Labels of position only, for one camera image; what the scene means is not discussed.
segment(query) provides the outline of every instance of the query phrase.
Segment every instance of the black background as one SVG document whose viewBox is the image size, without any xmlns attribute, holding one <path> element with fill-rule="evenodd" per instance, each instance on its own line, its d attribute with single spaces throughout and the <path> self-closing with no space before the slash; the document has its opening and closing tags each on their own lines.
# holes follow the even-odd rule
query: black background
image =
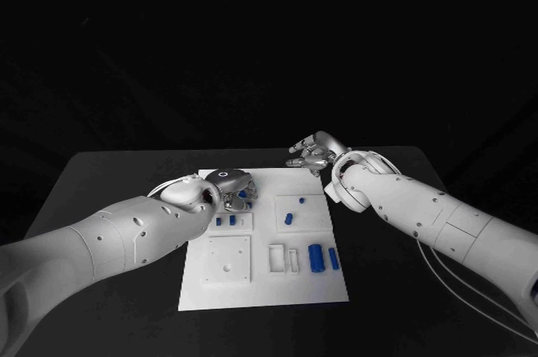
<svg viewBox="0 0 538 357">
<path fill-rule="evenodd" d="M 448 192 L 538 231 L 535 19 L 535 0 L 21 1 L 0 243 L 77 152 L 287 148 L 317 130 L 416 146 Z"/>
</svg>

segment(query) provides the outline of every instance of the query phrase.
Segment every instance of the blue block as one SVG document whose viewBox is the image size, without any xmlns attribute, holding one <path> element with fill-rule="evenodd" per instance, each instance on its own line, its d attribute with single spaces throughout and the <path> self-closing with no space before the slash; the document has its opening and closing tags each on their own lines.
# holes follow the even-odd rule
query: blue block
<svg viewBox="0 0 538 357">
<path fill-rule="evenodd" d="M 308 246 L 308 256 L 310 256 L 310 270 L 313 273 L 320 273 L 324 271 L 323 262 L 323 251 L 318 244 L 311 244 Z"/>
<path fill-rule="evenodd" d="M 339 259 L 336 258 L 334 248 L 328 248 L 328 256 L 330 256 L 330 264 L 333 265 L 333 269 L 339 270 Z"/>
<path fill-rule="evenodd" d="M 285 221 L 284 221 L 284 223 L 285 223 L 285 225 L 291 225 L 291 220 L 294 219 L 294 215 L 291 214 L 291 213 L 288 213 L 287 215 L 285 215 Z"/>
</svg>

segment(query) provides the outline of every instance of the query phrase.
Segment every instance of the table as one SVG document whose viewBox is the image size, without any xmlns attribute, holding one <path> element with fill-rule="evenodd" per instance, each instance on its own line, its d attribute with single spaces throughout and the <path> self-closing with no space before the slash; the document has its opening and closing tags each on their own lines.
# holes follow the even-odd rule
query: table
<svg viewBox="0 0 538 357">
<path fill-rule="evenodd" d="M 402 174 L 444 190 L 415 147 L 353 149 L 376 151 Z M 287 149 L 80 152 L 26 237 L 77 222 L 197 169 L 284 167 L 291 157 Z M 321 182 L 328 183 L 327 170 Z M 538 349 L 452 297 L 422 262 L 415 241 L 370 208 L 357 214 L 328 199 L 328 210 L 349 303 L 178 312 L 183 245 L 69 297 L 43 318 L 17 357 L 507 356 Z M 484 304 L 477 296 L 467 298 Z"/>
</svg>

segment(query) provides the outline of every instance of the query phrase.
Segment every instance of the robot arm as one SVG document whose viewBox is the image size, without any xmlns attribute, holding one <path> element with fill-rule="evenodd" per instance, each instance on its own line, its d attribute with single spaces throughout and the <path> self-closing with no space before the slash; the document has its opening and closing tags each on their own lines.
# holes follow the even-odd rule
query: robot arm
<svg viewBox="0 0 538 357">
<path fill-rule="evenodd" d="M 196 174 L 178 178 L 151 198 L 121 201 L 70 226 L 0 247 L 1 357 L 14 356 L 38 321 L 73 293 L 203 234 L 220 201 L 230 211 L 248 210 L 238 193 L 256 198 L 249 173 L 213 173 L 213 182 Z"/>
<path fill-rule="evenodd" d="M 289 149 L 304 149 L 302 157 L 287 165 L 314 166 L 317 172 L 320 160 L 333 163 L 324 188 L 333 201 L 356 212 L 372 206 L 383 221 L 481 275 L 538 331 L 538 236 L 403 176 L 377 153 L 343 152 L 341 145 L 340 154 L 327 150 L 327 137 L 321 131 L 307 137 Z"/>
</svg>

